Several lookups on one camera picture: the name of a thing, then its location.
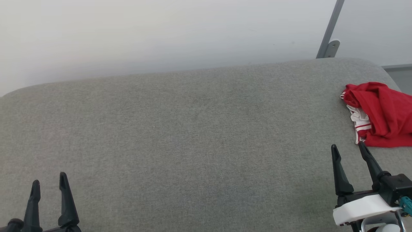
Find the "white wall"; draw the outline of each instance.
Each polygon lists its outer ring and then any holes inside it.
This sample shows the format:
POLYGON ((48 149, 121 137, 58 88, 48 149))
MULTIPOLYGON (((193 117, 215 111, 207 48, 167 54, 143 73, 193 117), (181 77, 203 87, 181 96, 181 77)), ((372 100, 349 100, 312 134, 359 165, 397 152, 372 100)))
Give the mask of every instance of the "white wall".
POLYGON ((334 0, 0 0, 0 96, 39 83, 312 59, 334 0))
POLYGON ((412 64, 412 1, 345 0, 334 39, 340 40, 336 57, 412 64))

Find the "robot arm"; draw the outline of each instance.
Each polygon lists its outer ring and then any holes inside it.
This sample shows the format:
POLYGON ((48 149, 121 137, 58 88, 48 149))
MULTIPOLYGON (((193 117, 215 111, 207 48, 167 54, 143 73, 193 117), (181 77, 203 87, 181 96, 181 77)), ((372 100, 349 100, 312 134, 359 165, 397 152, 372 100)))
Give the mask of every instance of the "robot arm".
POLYGON ((365 226, 385 223, 378 231, 405 231, 402 217, 412 213, 412 181, 404 174, 392 176, 383 171, 363 142, 360 153, 372 179, 372 190, 354 192, 340 163, 341 156, 332 145, 337 205, 333 218, 337 225, 350 225, 354 232, 366 232, 365 226))
MULTIPOLYGON (((72 191, 70 190, 67 175, 60 173, 59 189, 61 191, 61 216, 58 220, 58 227, 44 232, 81 232, 77 226, 79 217, 72 191)), ((40 201, 40 182, 35 180, 31 187, 24 220, 17 218, 11 219, 6 227, 0 228, 0 232, 42 232, 39 222, 39 201, 40 201)))

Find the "red and white garment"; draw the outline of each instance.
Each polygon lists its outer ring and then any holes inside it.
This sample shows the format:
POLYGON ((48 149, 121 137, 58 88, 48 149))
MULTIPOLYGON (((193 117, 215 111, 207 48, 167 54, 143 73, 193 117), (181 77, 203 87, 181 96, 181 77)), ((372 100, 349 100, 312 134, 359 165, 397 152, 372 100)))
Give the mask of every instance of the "red and white garment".
MULTIPOLYGON (((345 92, 343 92, 340 95, 340 99, 343 99, 344 94, 345 92)), ((365 136, 361 137, 359 135, 359 132, 361 131, 360 134, 364 135, 365 133, 363 133, 362 130, 368 130, 372 128, 369 121, 369 116, 362 110, 362 108, 355 108, 350 105, 346 105, 346 107, 349 109, 351 113, 351 120, 355 125, 355 144, 358 144, 359 142, 364 142, 366 138, 365 136)))
POLYGON ((379 82, 346 85, 356 142, 369 147, 412 147, 412 96, 379 82))

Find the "gray sofa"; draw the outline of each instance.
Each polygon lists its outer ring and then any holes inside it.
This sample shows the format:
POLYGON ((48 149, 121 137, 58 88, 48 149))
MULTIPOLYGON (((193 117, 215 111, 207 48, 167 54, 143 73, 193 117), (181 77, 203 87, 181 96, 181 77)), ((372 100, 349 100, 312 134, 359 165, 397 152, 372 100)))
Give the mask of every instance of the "gray sofa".
MULTIPOLYGON (((339 99, 368 81, 398 90, 382 68, 337 58, 16 90, 0 99, 0 226, 24 217, 35 179, 41 226, 57 226, 65 171, 84 232, 350 231, 332 217, 330 146, 370 189, 339 99)), ((412 177, 411 148, 370 150, 412 177)))

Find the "teal connector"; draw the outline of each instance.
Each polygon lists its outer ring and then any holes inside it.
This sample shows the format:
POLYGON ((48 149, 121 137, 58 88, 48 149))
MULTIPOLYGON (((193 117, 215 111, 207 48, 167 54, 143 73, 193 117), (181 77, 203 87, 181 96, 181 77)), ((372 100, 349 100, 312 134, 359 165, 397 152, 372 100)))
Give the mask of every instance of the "teal connector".
POLYGON ((409 197, 403 196, 399 201, 399 206, 402 207, 403 211, 412 215, 412 200, 409 197))

